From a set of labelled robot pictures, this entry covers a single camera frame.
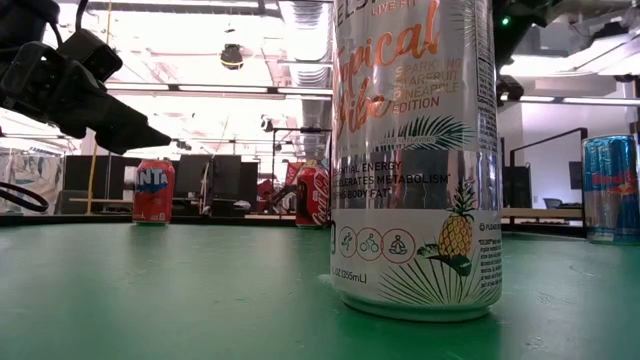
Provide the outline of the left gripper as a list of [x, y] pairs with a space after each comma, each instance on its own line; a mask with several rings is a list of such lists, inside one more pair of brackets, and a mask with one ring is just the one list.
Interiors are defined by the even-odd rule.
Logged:
[[[93, 130], [97, 144], [116, 154], [171, 143], [172, 138], [154, 129], [146, 115], [107, 93], [90, 73], [65, 77], [75, 65], [75, 60], [42, 42], [0, 45], [0, 107], [59, 125], [62, 133], [74, 138]], [[53, 102], [58, 87], [59, 109]]]

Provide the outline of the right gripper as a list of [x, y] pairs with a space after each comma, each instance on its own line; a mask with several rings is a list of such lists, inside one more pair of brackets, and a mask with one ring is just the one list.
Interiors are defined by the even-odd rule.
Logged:
[[492, 0], [494, 53], [497, 68], [508, 64], [533, 26], [546, 27], [559, 16], [564, 0]]

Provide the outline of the white Celsius energy can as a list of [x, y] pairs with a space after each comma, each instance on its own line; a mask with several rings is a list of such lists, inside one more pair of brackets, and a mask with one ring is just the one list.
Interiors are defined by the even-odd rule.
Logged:
[[332, 282], [349, 306], [458, 322], [500, 298], [491, 0], [334, 0]]

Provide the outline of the black monitor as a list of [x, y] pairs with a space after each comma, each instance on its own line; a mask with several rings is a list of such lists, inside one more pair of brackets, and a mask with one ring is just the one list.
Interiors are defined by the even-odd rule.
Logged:
[[244, 217], [257, 209], [257, 162], [239, 155], [182, 155], [177, 165], [175, 215]]
[[[116, 155], [98, 155], [94, 177], [92, 214], [130, 213], [132, 210], [133, 182], [140, 158]], [[65, 158], [61, 203], [56, 206], [60, 214], [86, 215], [88, 179], [91, 155], [73, 155]]]

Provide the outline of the red Fanta strawberry can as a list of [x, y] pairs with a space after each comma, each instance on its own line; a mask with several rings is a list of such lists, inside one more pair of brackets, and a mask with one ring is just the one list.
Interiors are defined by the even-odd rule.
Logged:
[[168, 224], [172, 217], [175, 170], [170, 161], [144, 160], [136, 169], [132, 220]]

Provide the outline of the grey patterned tarp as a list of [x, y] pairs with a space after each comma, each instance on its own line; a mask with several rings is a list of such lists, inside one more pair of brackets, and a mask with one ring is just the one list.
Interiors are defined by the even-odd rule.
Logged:
[[58, 195], [63, 188], [63, 165], [63, 157], [0, 147], [0, 182], [32, 191], [49, 204], [45, 212], [37, 212], [0, 199], [0, 213], [53, 215]]

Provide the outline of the black ceiling dome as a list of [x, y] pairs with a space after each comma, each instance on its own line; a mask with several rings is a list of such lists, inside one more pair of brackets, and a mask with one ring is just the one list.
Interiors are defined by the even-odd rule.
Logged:
[[228, 70], [240, 70], [244, 66], [241, 46], [226, 44], [220, 54], [220, 62]]

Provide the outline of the black desktop computer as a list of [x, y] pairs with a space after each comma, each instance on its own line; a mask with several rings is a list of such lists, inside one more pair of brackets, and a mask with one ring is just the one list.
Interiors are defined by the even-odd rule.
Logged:
[[531, 171], [526, 166], [502, 169], [503, 206], [505, 208], [531, 208]]

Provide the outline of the red background machine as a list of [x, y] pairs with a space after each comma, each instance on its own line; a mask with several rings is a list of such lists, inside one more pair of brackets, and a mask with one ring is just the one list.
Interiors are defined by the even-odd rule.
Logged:
[[288, 163], [285, 182], [280, 187], [271, 179], [266, 179], [258, 185], [259, 213], [291, 215], [296, 211], [297, 178], [303, 165], [303, 162]]

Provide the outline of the green table mat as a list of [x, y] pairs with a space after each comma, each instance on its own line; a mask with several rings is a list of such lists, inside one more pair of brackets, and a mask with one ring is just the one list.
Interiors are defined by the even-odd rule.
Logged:
[[344, 305], [296, 227], [0, 228], [0, 360], [640, 360], [640, 247], [503, 238], [489, 315]]

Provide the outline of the blue silver Red Bull can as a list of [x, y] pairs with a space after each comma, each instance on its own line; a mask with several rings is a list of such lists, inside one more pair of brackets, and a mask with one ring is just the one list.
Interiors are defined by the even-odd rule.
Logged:
[[582, 143], [583, 209], [587, 239], [640, 245], [640, 164], [631, 135]]

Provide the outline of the Star Wars Coca-Cola can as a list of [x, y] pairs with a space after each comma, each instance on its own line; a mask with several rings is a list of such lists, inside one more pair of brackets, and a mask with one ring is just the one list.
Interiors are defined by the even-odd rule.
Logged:
[[322, 228], [329, 220], [329, 175], [322, 166], [303, 166], [297, 176], [296, 219], [301, 228]]

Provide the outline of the black aluminium table frame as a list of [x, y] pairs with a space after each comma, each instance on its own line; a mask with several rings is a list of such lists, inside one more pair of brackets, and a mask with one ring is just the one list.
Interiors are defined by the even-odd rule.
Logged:
[[[11, 226], [40, 226], [60, 224], [107, 224], [131, 223], [130, 215], [51, 215], [51, 216], [23, 216], [19, 214], [0, 215], [0, 227]], [[222, 225], [222, 226], [265, 226], [265, 227], [295, 227], [294, 219], [279, 217], [194, 217], [177, 216], [171, 224], [179, 225]]]

